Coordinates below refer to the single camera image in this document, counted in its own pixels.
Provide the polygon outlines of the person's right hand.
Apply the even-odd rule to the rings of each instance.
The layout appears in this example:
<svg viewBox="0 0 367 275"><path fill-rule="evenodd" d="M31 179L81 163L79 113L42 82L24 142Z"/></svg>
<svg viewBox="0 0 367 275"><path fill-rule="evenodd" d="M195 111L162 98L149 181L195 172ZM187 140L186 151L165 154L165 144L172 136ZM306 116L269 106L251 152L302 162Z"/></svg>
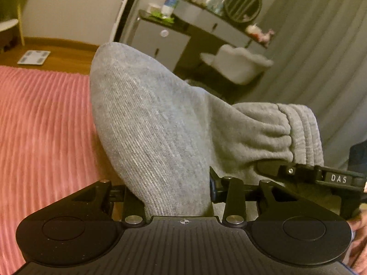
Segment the person's right hand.
<svg viewBox="0 0 367 275"><path fill-rule="evenodd" d="M367 254L366 254L366 210L362 210L357 216L348 221L351 230L355 233L355 237L350 246L350 257L348 265L354 272L366 275L367 271Z"/></svg>

